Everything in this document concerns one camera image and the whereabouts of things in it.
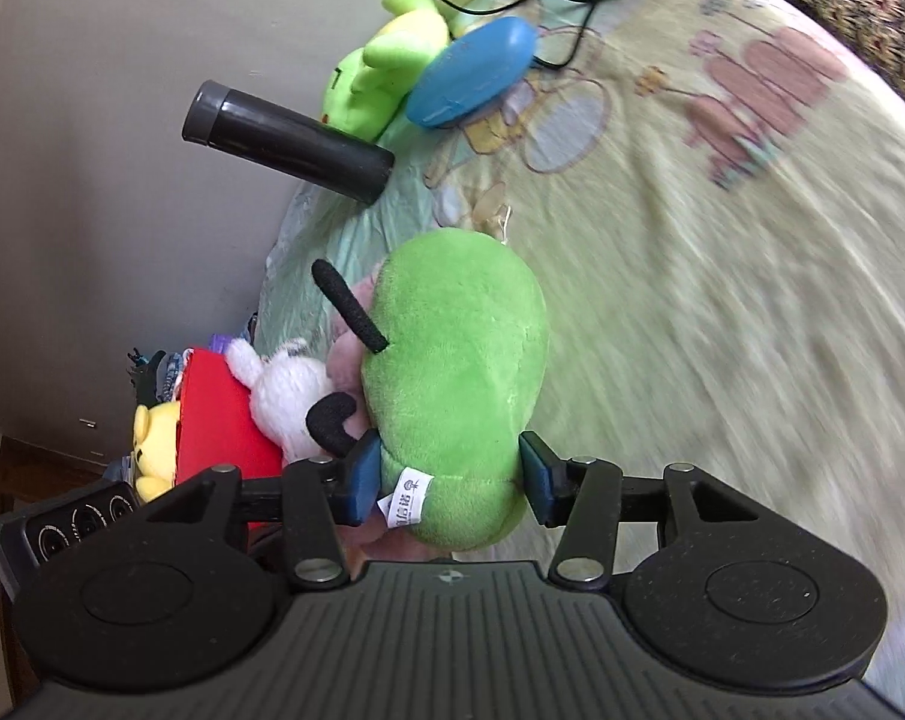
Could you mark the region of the red cardboard box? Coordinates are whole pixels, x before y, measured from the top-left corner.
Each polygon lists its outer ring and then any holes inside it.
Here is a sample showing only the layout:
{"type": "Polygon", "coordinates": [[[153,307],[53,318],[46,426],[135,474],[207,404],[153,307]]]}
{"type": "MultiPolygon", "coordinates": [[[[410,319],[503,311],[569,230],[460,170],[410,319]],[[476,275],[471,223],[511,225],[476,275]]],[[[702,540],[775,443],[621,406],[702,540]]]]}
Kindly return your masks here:
{"type": "Polygon", "coordinates": [[[174,484],[215,465],[234,465],[244,479],[280,475],[280,447],[255,426],[249,398],[251,390],[231,374],[223,355],[192,351],[179,398],[174,484]]]}

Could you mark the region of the black thermos bottle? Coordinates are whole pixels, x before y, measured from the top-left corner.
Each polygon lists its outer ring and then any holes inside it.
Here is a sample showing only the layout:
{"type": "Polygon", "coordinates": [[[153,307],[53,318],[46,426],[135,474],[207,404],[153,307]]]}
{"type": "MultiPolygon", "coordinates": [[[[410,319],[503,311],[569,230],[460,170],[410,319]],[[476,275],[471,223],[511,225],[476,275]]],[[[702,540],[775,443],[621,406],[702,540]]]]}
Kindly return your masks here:
{"type": "Polygon", "coordinates": [[[319,121],[207,80],[190,103],[182,140],[283,172],[371,206],[395,156],[319,121]]]}

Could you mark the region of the white plush bunny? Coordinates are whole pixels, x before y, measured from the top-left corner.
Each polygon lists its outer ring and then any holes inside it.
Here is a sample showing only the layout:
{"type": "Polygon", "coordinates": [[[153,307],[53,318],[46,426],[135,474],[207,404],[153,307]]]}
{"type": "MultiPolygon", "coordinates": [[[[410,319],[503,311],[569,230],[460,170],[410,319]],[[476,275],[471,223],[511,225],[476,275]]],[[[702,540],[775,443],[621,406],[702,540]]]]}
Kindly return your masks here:
{"type": "Polygon", "coordinates": [[[317,457],[308,433],[309,410],[333,390],[327,367],[308,355],[308,342],[292,338],[262,358],[249,341],[235,338],[224,351],[229,372],[249,390],[249,411],[257,429],[281,450],[283,463],[317,457]]]}

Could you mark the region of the yellow tiger plush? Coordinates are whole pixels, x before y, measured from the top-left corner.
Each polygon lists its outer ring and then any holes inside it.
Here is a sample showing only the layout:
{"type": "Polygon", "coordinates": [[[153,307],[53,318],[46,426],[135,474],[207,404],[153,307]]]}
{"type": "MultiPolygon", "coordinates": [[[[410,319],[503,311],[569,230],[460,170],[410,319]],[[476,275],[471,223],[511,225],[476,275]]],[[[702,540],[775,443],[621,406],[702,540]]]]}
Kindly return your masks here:
{"type": "Polygon", "coordinates": [[[133,415],[133,486],[142,502],[151,502],[176,483],[181,404],[166,401],[133,415]]]}

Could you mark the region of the blue glasses case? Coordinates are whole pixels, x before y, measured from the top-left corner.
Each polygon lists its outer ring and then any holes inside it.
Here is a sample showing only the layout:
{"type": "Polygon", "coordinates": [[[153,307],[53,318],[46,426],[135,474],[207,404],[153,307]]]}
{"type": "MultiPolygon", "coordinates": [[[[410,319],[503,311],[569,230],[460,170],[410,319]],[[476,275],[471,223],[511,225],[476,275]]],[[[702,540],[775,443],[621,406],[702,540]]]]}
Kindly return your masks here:
{"type": "Polygon", "coordinates": [[[524,78],[538,40],[537,30],[519,16],[489,21],[455,39],[421,73],[408,95],[407,119],[439,128],[482,109],[524,78]]]}

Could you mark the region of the light green frog plush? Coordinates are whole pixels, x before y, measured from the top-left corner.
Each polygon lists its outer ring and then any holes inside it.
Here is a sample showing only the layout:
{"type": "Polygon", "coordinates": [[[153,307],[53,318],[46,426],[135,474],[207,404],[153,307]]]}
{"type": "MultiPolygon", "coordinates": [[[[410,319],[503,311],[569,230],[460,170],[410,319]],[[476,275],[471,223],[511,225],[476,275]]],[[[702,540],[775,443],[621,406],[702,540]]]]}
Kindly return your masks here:
{"type": "Polygon", "coordinates": [[[432,60],[450,44],[434,0],[382,0],[392,20],[345,55],[325,86],[320,123],[374,143],[432,60]]]}

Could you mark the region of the cartoon print bed sheet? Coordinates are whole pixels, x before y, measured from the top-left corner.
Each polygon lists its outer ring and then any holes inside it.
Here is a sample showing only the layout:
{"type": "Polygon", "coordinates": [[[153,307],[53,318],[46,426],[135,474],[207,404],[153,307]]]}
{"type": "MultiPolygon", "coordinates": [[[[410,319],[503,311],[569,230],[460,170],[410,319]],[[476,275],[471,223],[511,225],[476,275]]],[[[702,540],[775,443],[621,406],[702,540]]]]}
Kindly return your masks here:
{"type": "Polygon", "coordinates": [[[255,343],[330,343],[315,259],[359,281],[509,211],[550,312],[535,431],[631,475],[687,460],[864,561],[868,673],[905,710],[905,103],[784,0],[516,4],[548,71],[446,130],[393,121],[366,211],[306,190],[255,343]]]}

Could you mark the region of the green plush with antennae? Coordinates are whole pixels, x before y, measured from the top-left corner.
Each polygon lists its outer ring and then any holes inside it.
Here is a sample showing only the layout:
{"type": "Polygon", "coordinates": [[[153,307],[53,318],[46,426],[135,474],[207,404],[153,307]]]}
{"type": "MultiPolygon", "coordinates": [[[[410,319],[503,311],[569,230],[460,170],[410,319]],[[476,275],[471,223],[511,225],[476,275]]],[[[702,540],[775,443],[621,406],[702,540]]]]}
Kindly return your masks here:
{"type": "Polygon", "coordinates": [[[500,541],[524,510],[519,436],[548,358],[534,271],[486,234],[444,227],[395,249],[368,293],[327,260],[311,273],[345,332],[329,355],[338,387],[309,410],[308,433],[342,458],[348,418],[366,416],[391,527],[443,551],[500,541]]]}

